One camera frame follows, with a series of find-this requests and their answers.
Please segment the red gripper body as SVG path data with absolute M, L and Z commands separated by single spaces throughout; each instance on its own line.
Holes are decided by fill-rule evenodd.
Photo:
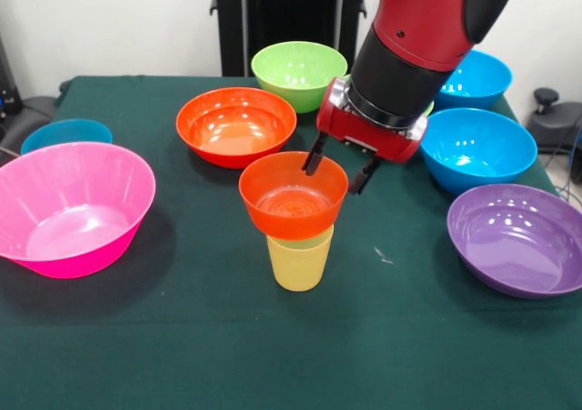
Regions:
M 338 141 L 359 145 L 380 159 L 395 163 L 409 160 L 428 128 L 428 117 L 421 115 L 414 123 L 401 130 L 386 128 L 361 116 L 348 103 L 347 80 L 336 77 L 328 85 L 316 118 L 320 132 Z

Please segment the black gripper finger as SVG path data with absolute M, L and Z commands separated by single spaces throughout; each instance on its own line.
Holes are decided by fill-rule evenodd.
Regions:
M 316 173 L 317 168 L 319 167 L 322 159 L 323 159 L 323 149 L 328 138 L 328 134 L 319 131 L 316 135 L 316 140 L 313 143 L 307 158 L 302 166 L 302 170 L 308 176 L 312 176 Z
M 355 178 L 350 183 L 348 188 L 349 194 L 361 195 L 380 165 L 381 159 L 377 156 L 373 156 L 370 161 L 357 172 Z

